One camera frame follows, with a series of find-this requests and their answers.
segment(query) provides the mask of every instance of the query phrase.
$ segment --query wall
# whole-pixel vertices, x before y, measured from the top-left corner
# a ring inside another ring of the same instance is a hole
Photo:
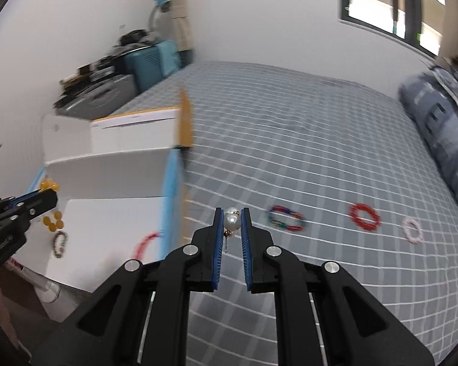
[[[27,190],[42,166],[41,118],[58,81],[147,26],[153,0],[9,0],[0,14],[0,196]]]
[[[197,60],[263,63],[342,78],[396,97],[430,60],[341,23],[340,0],[188,0]]]

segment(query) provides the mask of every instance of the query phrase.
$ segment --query pearl bead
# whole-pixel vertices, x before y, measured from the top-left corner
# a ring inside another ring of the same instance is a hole
[[[224,228],[234,232],[241,228],[241,214],[236,208],[228,208],[224,212]]]

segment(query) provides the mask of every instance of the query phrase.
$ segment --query blue folded blanket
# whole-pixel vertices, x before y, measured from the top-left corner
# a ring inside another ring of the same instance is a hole
[[[403,84],[399,99],[458,203],[458,82],[446,70],[434,67]]]

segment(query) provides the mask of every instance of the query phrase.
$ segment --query lamp head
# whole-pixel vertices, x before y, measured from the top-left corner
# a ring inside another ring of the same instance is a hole
[[[162,13],[167,13],[171,9],[171,0],[154,0],[156,7],[160,9]]]

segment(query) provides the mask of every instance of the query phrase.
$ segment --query black window frame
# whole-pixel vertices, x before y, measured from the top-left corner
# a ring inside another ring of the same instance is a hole
[[[417,50],[425,53],[426,55],[436,58],[437,55],[430,50],[420,45],[420,34],[423,26],[423,0],[405,0],[405,36],[401,38],[397,36],[397,21],[398,21],[398,0],[392,0],[392,14],[394,27],[393,32],[390,33],[384,29],[374,26],[370,23],[364,22],[360,19],[353,18],[349,15],[350,0],[341,0],[341,19],[347,22],[355,23],[360,26],[373,29],[380,33],[386,34],[393,39],[406,43]]]

